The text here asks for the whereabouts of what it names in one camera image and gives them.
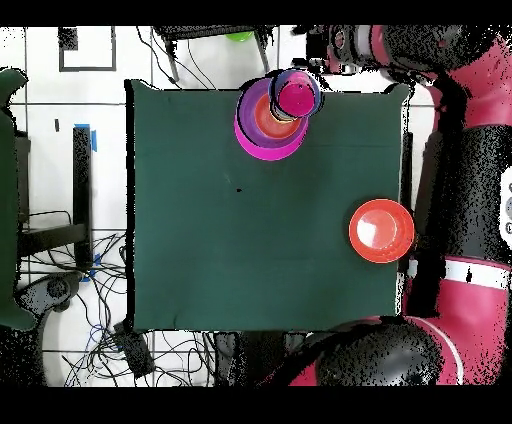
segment chair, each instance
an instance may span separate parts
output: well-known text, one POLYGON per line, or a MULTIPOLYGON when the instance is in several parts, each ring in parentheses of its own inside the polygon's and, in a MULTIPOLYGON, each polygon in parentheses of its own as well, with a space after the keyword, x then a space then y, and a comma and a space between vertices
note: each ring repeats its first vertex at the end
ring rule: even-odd
POLYGON ((72 225, 25 230, 28 204, 28 134, 17 131, 8 109, 27 82, 16 69, 0 69, 0 384, 43 385, 42 334, 52 310, 63 311, 92 266, 90 138, 73 129, 72 225), (18 289, 21 257, 74 243, 76 270, 50 274, 18 289))
POLYGON ((164 41, 165 50, 169 57, 173 79, 178 82, 178 70, 176 69, 176 45, 178 40, 189 40, 193 38, 212 37, 214 35, 234 34, 237 32, 254 31, 254 38, 258 44, 261 60, 265 73, 270 68, 268 65, 265 49, 267 48, 268 37, 276 25, 194 25, 194 26, 155 26, 154 31, 164 41))

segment wire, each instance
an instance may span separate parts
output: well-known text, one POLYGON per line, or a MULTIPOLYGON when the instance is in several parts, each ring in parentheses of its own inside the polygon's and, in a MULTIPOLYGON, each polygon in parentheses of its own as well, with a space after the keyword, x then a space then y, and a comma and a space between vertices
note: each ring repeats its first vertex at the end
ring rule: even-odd
POLYGON ((71 225, 71 215, 68 211, 49 211, 49 212, 38 212, 38 213, 31 213, 28 216, 38 216, 38 215, 49 215, 52 213, 65 213, 68 216, 69 225, 71 225))
POLYGON ((169 75, 167 75, 167 73, 162 69, 162 67, 160 66, 160 61, 158 60, 158 56, 155 52, 155 50, 153 49, 153 47, 151 47, 151 45, 149 45, 148 43, 146 43, 143 39, 142 39, 142 36, 140 35, 140 30, 139 30, 139 27, 138 26, 135 26, 135 28, 137 28, 137 34, 139 35, 139 40, 142 44, 145 44, 146 46, 149 47, 149 49, 151 50, 151 52, 153 53, 153 55, 155 56, 155 59, 156 59, 156 64, 158 66, 158 69, 160 69, 160 71, 167 77, 167 79, 169 80, 169 82, 171 84, 174 84, 176 87, 178 87, 180 90, 183 90, 179 85, 178 83, 174 80, 174 78, 170 77, 169 75))
MULTIPOLYGON (((160 46, 160 44, 158 44, 158 41, 156 41, 156 38, 155 38, 155 34, 152 33, 152 37, 153 37, 153 41, 155 42, 155 44, 157 45, 157 47, 167 56, 167 57, 171 57, 171 55, 169 53, 167 53, 165 51, 165 49, 160 46)), ((178 65, 181 65, 183 68, 185 68, 187 70, 187 72, 192 75, 197 81, 199 81, 202 86, 204 88, 206 88, 207 90, 210 90, 210 88, 203 82, 201 81, 196 74, 194 74, 190 69, 188 69, 183 63, 181 63, 178 59, 176 59, 175 57, 172 57, 171 59, 173 59, 178 65)))
POLYGON ((201 69, 199 69, 199 66, 197 66, 197 63, 196 61, 194 60, 194 56, 192 56, 192 52, 190 51, 190 40, 187 40, 187 48, 188 48, 188 54, 190 55, 190 59, 192 59, 192 62, 194 63, 194 65, 196 65, 196 68, 197 70, 201 73, 201 75, 203 77, 205 77, 208 82, 212 85, 212 87, 216 90, 217 87, 215 87, 215 85, 213 84, 213 82, 211 82, 210 78, 208 78, 204 73, 203 71, 201 71, 201 69))
MULTIPOLYGON (((102 249, 101 258, 104 258, 109 252, 114 249, 119 242, 126 237, 126 233, 112 234, 108 237, 103 237, 100 239, 93 240, 93 245, 95 250, 102 246, 103 243, 106 243, 105 248, 102 249)), ((125 262, 126 255, 126 245, 122 245, 117 249, 123 260, 125 262)), ((43 260, 37 255, 32 255, 34 258, 34 263, 39 263, 46 266, 53 266, 58 268, 59 270, 77 270, 75 264, 75 258, 71 252, 64 252, 57 249, 51 249, 47 251, 49 260, 43 260), (57 262, 55 259, 55 254, 63 254, 66 257, 70 258, 70 261, 57 262)), ((93 267, 92 270, 96 270, 96 273, 105 273, 107 278, 104 282, 98 281, 97 275, 91 275, 91 270, 84 272, 84 275, 88 276, 91 280, 92 285, 94 286, 94 290, 98 296, 98 323, 94 324, 94 321, 90 314, 90 306, 87 305, 84 298, 77 294, 79 301, 82 303, 85 309, 85 320, 90 326, 89 339, 87 341, 85 351, 86 353, 81 356, 81 358, 76 361, 75 364, 72 364, 67 358, 66 363, 70 366, 69 374, 65 381, 66 387, 75 387, 84 385, 87 386, 91 379, 99 378, 99 379, 112 379, 114 380, 114 385, 119 387, 119 383, 116 380, 119 377, 133 375, 133 372, 126 367, 123 371, 119 373, 114 373, 112 371, 111 363, 122 363, 126 364, 126 357, 123 352, 119 351, 119 348, 116 346, 115 340, 113 339, 113 332, 110 330, 110 324, 112 321, 112 312, 108 305, 108 297, 110 293, 117 294, 126 294, 126 292, 116 291, 114 287, 119 279, 126 279, 126 273, 122 272, 124 267, 118 267, 113 264, 108 264, 106 262, 100 261, 99 265, 93 267)), ((146 343, 149 345, 148 334, 153 332, 152 330, 143 333, 146 343)), ((153 358, 154 361, 162 358, 168 354, 175 354, 181 360, 181 369, 173 369, 173 370, 163 370, 161 367, 156 367, 154 373, 157 374, 157 379, 155 383, 155 387, 158 386, 162 377, 169 376, 175 382, 178 383, 179 386, 197 386, 197 383, 194 383, 194 379, 192 376, 203 369, 206 368, 206 387, 210 386, 211 377, 214 376, 212 370, 212 362, 214 362, 214 358, 207 348, 208 344, 212 347, 215 347, 213 344, 210 335, 208 333, 202 334, 202 342, 198 340, 196 333, 192 333, 193 338, 185 340, 181 343, 178 343, 175 346, 172 346, 167 340, 165 333, 161 332, 165 343, 169 346, 169 350, 164 352, 163 354, 156 356, 153 358), (177 349, 189 342, 194 343, 194 347, 188 350, 187 355, 187 365, 184 364, 184 358, 180 355, 180 352, 177 349), (193 355, 197 355, 200 363, 197 369, 191 369, 191 360, 193 355)), ((151 387, 148 383, 146 376, 144 376, 144 381, 148 387, 151 387)))

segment dark green tablecloth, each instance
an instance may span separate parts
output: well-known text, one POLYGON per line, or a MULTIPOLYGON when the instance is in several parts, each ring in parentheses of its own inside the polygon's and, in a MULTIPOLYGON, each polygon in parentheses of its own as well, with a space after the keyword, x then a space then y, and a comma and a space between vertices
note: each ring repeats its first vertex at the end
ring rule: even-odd
POLYGON ((398 199, 404 86, 328 93, 292 156, 238 144, 238 91, 132 81, 135 327, 323 330, 393 314, 396 264, 360 258, 355 209, 398 199))

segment floor tile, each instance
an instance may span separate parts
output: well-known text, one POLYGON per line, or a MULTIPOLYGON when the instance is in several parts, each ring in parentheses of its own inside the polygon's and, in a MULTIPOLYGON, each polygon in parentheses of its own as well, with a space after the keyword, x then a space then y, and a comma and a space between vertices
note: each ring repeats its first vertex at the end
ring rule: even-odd
POLYGON ((93 228, 126 227, 125 113, 124 106, 28 106, 32 212, 72 213, 73 127, 89 124, 97 148, 91 158, 93 228))
MULTIPOLYGON (((0 27, 0 68, 25 71, 25 31, 21 27, 0 27)), ((25 103, 25 87, 11 97, 11 103, 25 103)))
POLYGON ((154 353, 155 387, 202 386, 212 387, 214 382, 214 356, 204 353, 154 353), (210 360, 208 372, 206 364, 210 360))
MULTIPOLYGON (((71 60, 85 66, 97 66, 103 58, 95 57, 110 48, 105 37, 109 28, 91 31, 78 27, 78 52, 66 52, 71 60), (98 39, 97 52, 90 50, 98 39)), ((140 27, 141 37, 149 41, 149 27, 140 27)), ((116 71, 59 72, 59 47, 56 27, 29 27, 27 29, 27 98, 29 103, 124 103, 124 79, 151 78, 151 52, 139 40, 134 26, 116 26, 116 71)))
MULTIPOLYGON (((156 33, 153 35, 153 49, 156 54, 152 59, 153 85, 161 89, 176 88, 165 75, 172 77, 164 43, 156 33)), ((195 74, 208 88, 213 88, 201 75, 198 67, 218 89, 237 89, 246 81, 265 75, 254 36, 243 42, 231 41, 225 35, 192 39, 190 40, 192 56, 188 47, 187 40, 177 43, 176 57, 183 65, 176 64, 179 75, 178 85, 182 88, 205 88, 192 74, 195 74)), ((277 50, 277 28, 274 28, 273 39, 269 37, 266 49, 270 70, 277 69, 277 50)))
POLYGON ((151 387, 153 376, 152 374, 139 378, 134 382, 133 373, 128 369, 128 364, 125 360, 121 360, 122 354, 108 356, 111 358, 101 359, 106 367, 110 369, 115 376, 114 379, 110 377, 105 365, 101 360, 96 357, 94 360, 94 371, 90 372, 87 369, 87 354, 84 353, 70 353, 70 352, 44 352, 43 364, 45 367, 46 381, 50 387, 151 387))

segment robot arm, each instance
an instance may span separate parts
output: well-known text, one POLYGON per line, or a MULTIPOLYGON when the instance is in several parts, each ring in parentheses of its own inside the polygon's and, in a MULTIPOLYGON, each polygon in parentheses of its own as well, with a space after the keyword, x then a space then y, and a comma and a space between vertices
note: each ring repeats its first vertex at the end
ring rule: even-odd
POLYGON ((506 357, 512 249, 512 64, 489 26, 322 25, 334 74, 433 81, 436 122, 400 317, 315 335, 264 384, 492 384, 506 357))

